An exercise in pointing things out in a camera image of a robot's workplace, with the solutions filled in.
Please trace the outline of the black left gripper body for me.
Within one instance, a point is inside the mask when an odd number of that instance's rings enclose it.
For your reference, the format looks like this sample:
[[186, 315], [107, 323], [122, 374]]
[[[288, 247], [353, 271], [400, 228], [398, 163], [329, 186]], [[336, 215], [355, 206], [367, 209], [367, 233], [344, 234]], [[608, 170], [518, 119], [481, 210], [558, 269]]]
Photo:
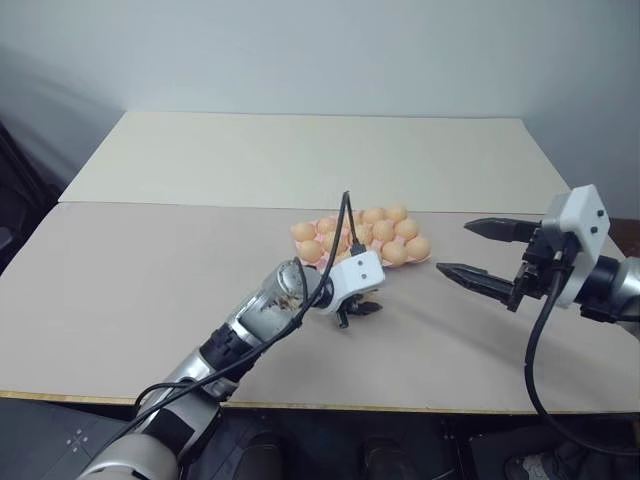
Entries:
[[348, 320], [349, 320], [349, 316], [356, 316], [355, 315], [355, 306], [357, 302], [361, 302], [361, 301], [367, 301], [365, 298], [364, 294], [354, 294], [348, 298], [346, 298], [341, 305], [339, 306], [338, 310], [342, 310], [345, 311], [348, 315]]

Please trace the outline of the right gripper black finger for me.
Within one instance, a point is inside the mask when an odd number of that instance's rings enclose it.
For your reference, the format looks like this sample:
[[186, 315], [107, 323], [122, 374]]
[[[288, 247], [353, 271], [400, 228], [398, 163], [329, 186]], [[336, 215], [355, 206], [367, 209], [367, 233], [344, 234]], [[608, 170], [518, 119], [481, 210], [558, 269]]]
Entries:
[[515, 286], [512, 281], [461, 263], [438, 262], [436, 268], [465, 289], [499, 301], [509, 311], [515, 312], [520, 305], [520, 300], [513, 296]]
[[464, 224], [466, 230], [483, 238], [506, 243], [528, 243], [538, 227], [538, 222], [499, 217], [480, 218]]

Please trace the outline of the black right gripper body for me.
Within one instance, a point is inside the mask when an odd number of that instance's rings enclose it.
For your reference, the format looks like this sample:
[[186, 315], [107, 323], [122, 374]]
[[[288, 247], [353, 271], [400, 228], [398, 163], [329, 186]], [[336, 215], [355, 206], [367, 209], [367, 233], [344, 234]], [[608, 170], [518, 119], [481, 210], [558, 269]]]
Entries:
[[551, 292], [554, 275], [561, 274], [564, 286], [574, 270], [576, 236], [573, 233], [546, 233], [541, 226], [533, 230], [522, 256], [522, 265], [513, 281], [512, 300], [524, 296], [540, 299]]

